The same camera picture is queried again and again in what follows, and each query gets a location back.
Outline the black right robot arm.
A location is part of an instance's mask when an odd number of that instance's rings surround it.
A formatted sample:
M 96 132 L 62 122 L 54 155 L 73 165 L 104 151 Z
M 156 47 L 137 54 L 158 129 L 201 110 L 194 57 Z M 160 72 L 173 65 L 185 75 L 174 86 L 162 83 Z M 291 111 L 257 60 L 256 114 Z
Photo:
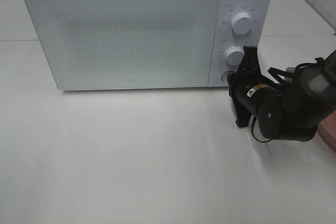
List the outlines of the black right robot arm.
M 262 75 L 256 47 L 244 47 L 238 70 L 227 77 L 236 125 L 259 125 L 265 142 L 311 140 L 318 124 L 335 111 L 335 52 L 314 63 Z

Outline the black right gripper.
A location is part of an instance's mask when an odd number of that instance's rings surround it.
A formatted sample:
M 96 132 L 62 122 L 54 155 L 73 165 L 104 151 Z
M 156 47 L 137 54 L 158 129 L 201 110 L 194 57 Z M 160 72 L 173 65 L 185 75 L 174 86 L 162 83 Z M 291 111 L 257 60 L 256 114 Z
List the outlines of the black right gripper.
M 281 92 L 260 73 L 257 47 L 244 46 L 237 72 L 228 77 L 236 125 L 247 127 L 251 116 L 282 119 Z

